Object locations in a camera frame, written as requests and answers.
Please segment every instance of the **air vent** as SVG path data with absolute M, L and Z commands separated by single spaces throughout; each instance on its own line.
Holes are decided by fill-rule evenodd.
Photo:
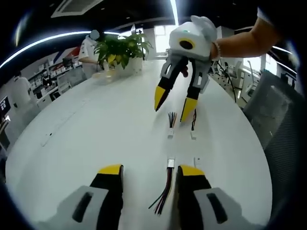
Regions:
M 56 18 L 62 16 L 83 15 L 102 1 L 103 0 L 64 0 L 57 7 L 51 17 Z

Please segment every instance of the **green plant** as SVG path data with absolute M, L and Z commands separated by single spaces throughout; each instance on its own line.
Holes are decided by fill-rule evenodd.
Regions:
M 99 54 L 98 62 L 100 65 L 106 61 L 109 65 L 114 66 L 114 62 L 121 64 L 125 68 L 130 58 L 143 57 L 142 48 L 149 52 L 152 48 L 150 42 L 142 41 L 144 34 L 133 34 L 123 36 L 124 39 L 118 39 L 115 35 L 106 35 L 102 41 L 98 41 L 95 47 L 95 53 Z

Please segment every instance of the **bracelet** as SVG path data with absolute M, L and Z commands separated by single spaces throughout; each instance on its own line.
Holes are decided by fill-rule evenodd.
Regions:
M 216 50 L 217 50 L 217 57 L 213 59 L 213 61 L 218 61 L 221 58 L 221 48 L 220 48 L 220 45 L 216 41 L 213 42 L 213 44 L 215 45 Z

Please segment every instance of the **potted plant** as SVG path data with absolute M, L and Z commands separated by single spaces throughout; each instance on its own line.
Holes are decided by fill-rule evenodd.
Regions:
M 119 75 L 132 75 L 142 64 L 140 59 L 138 60 L 143 57 L 142 48 L 147 53 L 149 47 L 152 48 L 150 42 L 142 41 L 144 36 L 144 34 L 133 34 L 119 39 L 116 35 L 106 35 L 102 41 L 97 42 L 95 47 L 95 53 L 99 54 L 99 64 L 103 65 L 107 62 L 109 69 L 116 70 Z

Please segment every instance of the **wire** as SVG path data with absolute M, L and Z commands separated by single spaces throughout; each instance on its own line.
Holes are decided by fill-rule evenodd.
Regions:
M 195 121 L 197 118 L 197 114 L 196 114 L 196 109 L 194 110 L 194 115 L 193 115 L 193 121 L 192 121 L 192 131 L 194 131 L 194 127 L 195 127 Z
M 172 188 L 172 177 L 173 177 L 173 168 L 168 167 L 167 168 L 167 181 L 166 181 L 166 185 L 165 185 L 165 189 L 163 190 L 163 192 L 161 193 L 161 195 L 149 206 L 148 209 L 150 209 L 152 206 L 155 205 L 155 203 L 157 203 L 157 201 L 159 201 L 158 205 L 155 207 L 154 209 L 154 213 L 157 215 L 161 215 L 162 214 L 162 210 L 164 207 L 164 204 L 170 194 L 171 188 Z
M 235 93 L 235 88 L 234 88 L 234 85 L 232 84 L 232 81 L 230 79 L 230 76 L 229 74 L 223 69 L 223 67 L 220 65 L 219 62 L 217 62 L 217 64 L 220 66 L 220 68 L 222 69 L 224 75 L 229 79 L 230 83 L 231 83 L 231 87 L 232 87 L 232 92 L 234 93 L 234 97 L 235 97 L 235 103 L 236 103 L 236 93 Z
M 168 113 L 168 120 L 169 120 L 169 127 L 170 128 L 175 127 L 176 119 L 177 119 L 177 113 L 175 113 L 175 112 Z

